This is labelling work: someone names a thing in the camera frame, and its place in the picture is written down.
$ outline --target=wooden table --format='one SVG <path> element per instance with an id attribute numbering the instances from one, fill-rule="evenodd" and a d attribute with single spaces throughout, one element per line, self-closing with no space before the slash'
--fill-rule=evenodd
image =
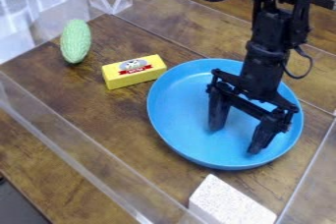
<path id="1" fill-rule="evenodd" d="M 194 1 L 250 21 L 250 0 Z M 311 19 L 315 27 L 311 44 L 336 53 L 335 13 L 313 6 Z M 161 54 L 169 68 L 203 56 L 117 17 L 105 15 L 90 26 L 93 50 L 79 66 L 71 67 L 62 60 L 57 39 L 0 66 L 0 70 L 185 205 L 209 173 L 214 173 L 281 214 L 335 120 L 335 116 L 327 113 L 335 109 L 335 89 L 329 95 L 322 93 L 325 88 L 329 90 L 335 85 L 335 57 L 317 59 L 309 81 L 294 83 L 287 80 L 301 97 L 317 103 L 323 99 L 319 104 L 327 110 L 302 104 L 306 127 L 294 150 L 258 169 L 217 171 L 181 157 L 153 129 L 146 111 L 153 82 L 107 90 L 102 77 L 103 65 L 154 53 Z M 229 34 L 210 34 L 206 48 L 214 47 L 218 37 L 227 39 Z M 219 57 L 243 59 L 243 56 L 217 50 L 218 47 L 214 53 Z M 0 171 L 54 223 L 135 222 L 2 111 L 0 129 Z"/>

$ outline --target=label on yellow box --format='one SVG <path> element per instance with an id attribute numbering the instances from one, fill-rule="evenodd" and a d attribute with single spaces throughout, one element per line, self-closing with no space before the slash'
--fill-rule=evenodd
<path id="1" fill-rule="evenodd" d="M 157 80 L 167 71 L 159 55 L 145 56 L 103 66 L 103 77 L 109 89 Z"/>

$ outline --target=blue bowl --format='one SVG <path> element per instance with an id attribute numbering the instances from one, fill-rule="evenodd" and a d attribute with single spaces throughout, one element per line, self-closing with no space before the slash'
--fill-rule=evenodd
<path id="1" fill-rule="evenodd" d="M 221 68 L 239 75 L 242 62 L 226 59 L 203 59 L 173 68 L 155 82 L 147 99 L 153 126 L 173 149 L 195 163 L 222 170 L 259 167 L 285 155 L 295 146 L 303 128 L 303 112 L 295 93 L 282 83 L 279 92 L 298 105 L 291 130 L 278 134 L 270 146 L 253 155 L 247 152 L 255 128 L 261 121 L 234 107 L 226 126 L 213 133 L 209 130 L 211 70 Z M 267 110 L 275 106 L 255 101 Z"/>

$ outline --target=white foam block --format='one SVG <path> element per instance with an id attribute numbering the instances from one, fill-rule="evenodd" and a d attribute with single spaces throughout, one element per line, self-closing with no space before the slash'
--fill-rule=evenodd
<path id="1" fill-rule="evenodd" d="M 210 174 L 190 198 L 190 209 L 210 224 L 271 224 L 278 215 Z"/>

